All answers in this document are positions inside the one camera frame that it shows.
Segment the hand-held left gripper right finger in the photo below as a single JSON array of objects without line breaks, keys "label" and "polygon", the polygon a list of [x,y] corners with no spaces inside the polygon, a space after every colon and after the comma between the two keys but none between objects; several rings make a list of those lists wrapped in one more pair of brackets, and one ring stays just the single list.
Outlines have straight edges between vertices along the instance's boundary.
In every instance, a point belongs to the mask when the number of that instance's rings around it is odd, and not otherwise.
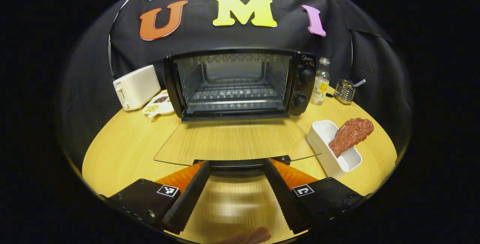
[{"label": "hand-held left gripper right finger", "polygon": [[316,230],[365,201],[335,178],[318,180],[271,158],[264,159],[264,174],[294,234]]}]

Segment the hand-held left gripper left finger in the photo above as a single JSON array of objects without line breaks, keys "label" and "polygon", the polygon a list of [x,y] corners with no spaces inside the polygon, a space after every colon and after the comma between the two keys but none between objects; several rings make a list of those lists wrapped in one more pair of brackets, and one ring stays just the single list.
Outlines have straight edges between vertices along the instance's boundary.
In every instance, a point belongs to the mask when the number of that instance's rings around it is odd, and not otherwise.
[{"label": "hand-held left gripper left finger", "polygon": [[140,178],[107,198],[107,203],[134,219],[158,230],[180,234],[210,177],[210,162],[190,166],[187,185],[160,183]]}]

